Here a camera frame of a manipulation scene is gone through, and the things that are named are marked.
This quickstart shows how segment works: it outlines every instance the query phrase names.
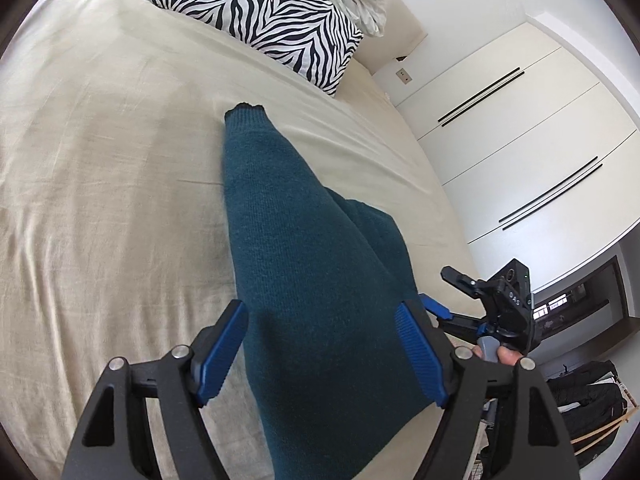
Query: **human hand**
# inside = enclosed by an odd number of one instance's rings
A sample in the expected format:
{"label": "human hand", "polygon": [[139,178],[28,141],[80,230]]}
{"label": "human hand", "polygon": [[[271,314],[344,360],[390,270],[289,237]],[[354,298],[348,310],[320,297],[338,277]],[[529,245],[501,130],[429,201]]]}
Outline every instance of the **human hand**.
{"label": "human hand", "polygon": [[[473,352],[482,359],[482,350],[479,346],[474,346]],[[509,350],[505,346],[498,347],[498,360],[503,365],[515,366],[515,364],[518,362],[518,359],[520,359],[521,357],[522,354],[520,352]]]}

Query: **silver screw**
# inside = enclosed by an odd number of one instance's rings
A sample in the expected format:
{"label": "silver screw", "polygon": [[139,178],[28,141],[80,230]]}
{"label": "silver screw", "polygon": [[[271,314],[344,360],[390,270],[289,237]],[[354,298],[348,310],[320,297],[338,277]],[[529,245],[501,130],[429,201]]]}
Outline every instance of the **silver screw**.
{"label": "silver screw", "polygon": [[525,370],[532,371],[536,367],[536,362],[528,357],[523,357],[522,359],[520,359],[520,366],[522,366]]}
{"label": "silver screw", "polygon": [[466,346],[459,346],[456,348],[456,356],[458,359],[467,360],[473,357],[474,353]]}
{"label": "silver screw", "polygon": [[120,370],[124,366],[124,359],[122,357],[114,357],[109,361],[109,368],[114,372]]}
{"label": "silver screw", "polygon": [[174,349],[171,350],[171,355],[176,359],[182,359],[183,357],[187,357],[189,355],[190,348],[187,345],[178,345],[174,346]]}

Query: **cabinet handle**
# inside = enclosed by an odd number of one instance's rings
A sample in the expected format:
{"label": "cabinet handle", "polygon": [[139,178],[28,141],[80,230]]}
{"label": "cabinet handle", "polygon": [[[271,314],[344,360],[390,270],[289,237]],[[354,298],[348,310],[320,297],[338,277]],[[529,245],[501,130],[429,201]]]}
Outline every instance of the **cabinet handle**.
{"label": "cabinet handle", "polygon": [[561,182],[559,182],[558,184],[556,184],[555,186],[547,189],[542,195],[539,195],[537,197],[535,197],[532,201],[527,202],[524,206],[519,207],[516,209],[516,211],[513,211],[511,213],[509,213],[507,216],[500,218],[498,220],[498,223],[502,223],[505,220],[511,218],[512,216],[516,215],[517,213],[519,213],[520,211],[522,211],[523,209],[526,209],[527,207],[529,207],[532,204],[535,204],[536,202],[538,202],[540,199],[544,198],[545,196],[547,196],[548,194],[552,193],[553,191],[555,191],[556,189],[558,189],[559,187],[564,186],[564,184],[566,184],[568,181],[570,181],[574,176],[576,176],[578,173],[580,173],[582,170],[584,170],[584,168],[587,168],[588,166],[590,166],[591,164],[593,164],[596,160],[598,160],[597,156],[594,156],[589,162],[587,162],[584,166],[580,167],[577,171],[574,171],[571,175],[569,175],[566,179],[562,180]]}
{"label": "cabinet handle", "polygon": [[471,96],[461,105],[456,106],[452,111],[439,118],[438,122],[440,123],[440,126],[446,126],[451,121],[457,119],[466,111],[471,110],[471,108],[476,106],[478,103],[484,101],[490,95],[496,93],[500,88],[507,86],[511,81],[516,80],[523,74],[524,70],[522,70],[520,67],[517,67],[514,70],[511,70],[511,72],[509,72],[508,74],[503,75],[500,79],[494,81],[486,88],[483,88],[476,95]]}
{"label": "cabinet handle", "polygon": [[509,225],[505,226],[502,228],[503,231],[506,231],[507,229],[509,229],[510,227],[513,227],[514,225],[516,225],[519,222],[522,222],[525,218],[533,215],[533,213],[536,213],[537,211],[540,211],[544,206],[551,204],[556,198],[560,198],[562,195],[564,195],[567,191],[573,189],[575,186],[577,186],[578,184],[580,184],[583,180],[585,180],[588,176],[591,176],[592,174],[594,174],[596,171],[598,171],[602,166],[604,166],[604,164],[601,162],[599,165],[597,165],[595,168],[593,168],[592,170],[588,171],[587,173],[585,173],[583,176],[581,176],[578,180],[576,180],[574,183],[572,183],[570,186],[566,187],[565,189],[563,189],[560,193],[553,195],[549,200],[547,200],[546,202],[540,204],[537,208],[532,209],[531,211],[529,211],[526,215],[521,216],[520,218],[515,219],[512,223],[510,223]]}

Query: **beige headboard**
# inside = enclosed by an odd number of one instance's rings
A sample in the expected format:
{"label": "beige headboard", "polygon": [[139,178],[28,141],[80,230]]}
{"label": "beige headboard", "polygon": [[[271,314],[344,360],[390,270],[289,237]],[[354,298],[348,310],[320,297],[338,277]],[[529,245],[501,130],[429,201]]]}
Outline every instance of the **beige headboard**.
{"label": "beige headboard", "polygon": [[411,54],[427,36],[402,0],[386,0],[386,13],[385,35],[382,38],[365,37],[354,56],[372,74],[389,61]]}

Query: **gray handle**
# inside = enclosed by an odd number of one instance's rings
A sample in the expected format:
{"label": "gray handle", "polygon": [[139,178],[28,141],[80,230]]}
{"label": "gray handle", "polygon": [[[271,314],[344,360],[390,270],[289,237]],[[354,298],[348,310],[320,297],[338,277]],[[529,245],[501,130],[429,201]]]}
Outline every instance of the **gray handle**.
{"label": "gray handle", "polygon": [[492,363],[498,362],[498,348],[500,347],[500,341],[495,337],[485,335],[478,339],[478,346],[482,350],[482,359],[485,361],[491,361]]}

